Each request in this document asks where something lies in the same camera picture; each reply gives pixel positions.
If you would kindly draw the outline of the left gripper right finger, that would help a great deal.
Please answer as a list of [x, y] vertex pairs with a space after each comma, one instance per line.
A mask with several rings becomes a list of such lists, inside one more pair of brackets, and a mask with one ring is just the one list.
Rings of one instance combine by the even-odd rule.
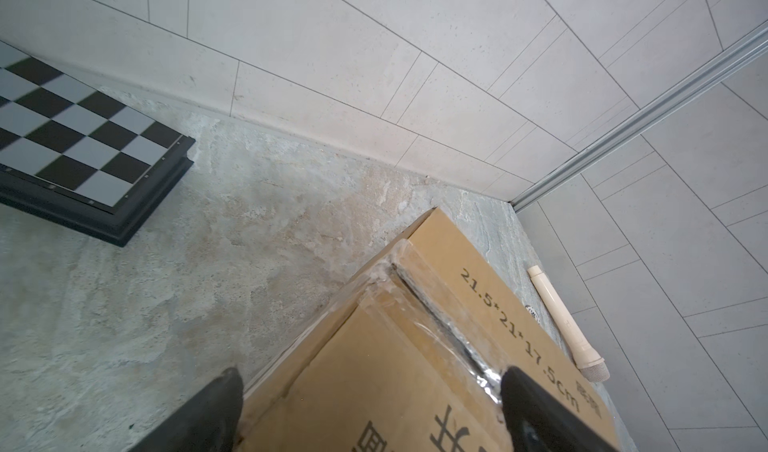
[[617, 451], [517, 367], [503, 374], [500, 396], [514, 451]]

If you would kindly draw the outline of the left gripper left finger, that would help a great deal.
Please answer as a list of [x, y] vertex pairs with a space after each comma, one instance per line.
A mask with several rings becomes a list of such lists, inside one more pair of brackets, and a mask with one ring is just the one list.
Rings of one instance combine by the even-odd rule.
[[135, 444], [135, 451], [232, 451], [243, 410], [244, 382], [225, 369]]

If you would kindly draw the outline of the brown cardboard express box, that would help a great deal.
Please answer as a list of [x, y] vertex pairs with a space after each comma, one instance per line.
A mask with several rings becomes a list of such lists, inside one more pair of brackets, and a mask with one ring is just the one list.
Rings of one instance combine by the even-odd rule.
[[517, 367], [617, 450], [595, 388], [439, 209], [365, 265], [254, 381], [239, 451], [514, 451]]

